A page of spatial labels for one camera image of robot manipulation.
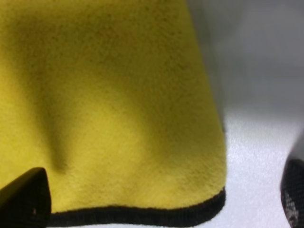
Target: fleece texture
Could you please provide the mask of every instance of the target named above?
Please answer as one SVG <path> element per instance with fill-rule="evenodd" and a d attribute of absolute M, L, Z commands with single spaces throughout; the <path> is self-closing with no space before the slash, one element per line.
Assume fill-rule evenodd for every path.
<path fill-rule="evenodd" d="M 223 133 L 184 0 L 1 0 L 0 153 L 0 188 L 47 170 L 53 213 L 219 194 Z"/>

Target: white background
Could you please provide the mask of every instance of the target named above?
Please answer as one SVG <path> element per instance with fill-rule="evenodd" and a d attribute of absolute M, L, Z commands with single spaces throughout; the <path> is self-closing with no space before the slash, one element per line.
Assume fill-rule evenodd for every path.
<path fill-rule="evenodd" d="M 304 0 L 188 3 L 228 147 L 226 206 L 200 227 L 289 228 L 280 182 L 304 130 Z"/>

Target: black edge trim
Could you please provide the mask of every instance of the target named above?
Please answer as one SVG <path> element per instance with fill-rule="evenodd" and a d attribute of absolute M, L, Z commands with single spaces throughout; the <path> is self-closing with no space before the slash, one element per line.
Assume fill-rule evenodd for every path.
<path fill-rule="evenodd" d="M 59 212 L 51 215 L 49 227 L 73 227 L 96 224 L 136 224 L 166 227 L 192 227 L 215 217 L 225 205 L 223 189 L 213 198 L 181 209 L 141 209 L 103 207 Z"/>

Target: yellow microfiber towel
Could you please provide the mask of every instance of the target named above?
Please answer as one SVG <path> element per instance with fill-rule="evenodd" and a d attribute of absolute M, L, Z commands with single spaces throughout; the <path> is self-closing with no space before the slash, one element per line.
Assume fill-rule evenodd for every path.
<path fill-rule="evenodd" d="M 225 201 L 184 0 L 0 1 L 0 188 L 47 170 L 50 226 L 186 227 Z"/>

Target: black object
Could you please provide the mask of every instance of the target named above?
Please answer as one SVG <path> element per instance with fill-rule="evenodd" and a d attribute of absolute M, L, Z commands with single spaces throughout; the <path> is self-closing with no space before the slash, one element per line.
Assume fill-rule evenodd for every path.
<path fill-rule="evenodd" d="M 51 196 L 45 169 L 33 168 L 0 190 L 0 228 L 45 228 Z"/>
<path fill-rule="evenodd" d="M 281 201 L 292 228 L 304 228 L 304 161 L 287 161 L 282 184 Z"/>
<path fill-rule="evenodd" d="M 223 208 L 226 194 L 223 189 L 213 198 L 180 209 L 141 209 L 119 206 L 80 209 L 51 215 L 50 227 L 71 227 L 94 224 L 140 224 L 167 227 L 192 227 L 212 219 Z"/>

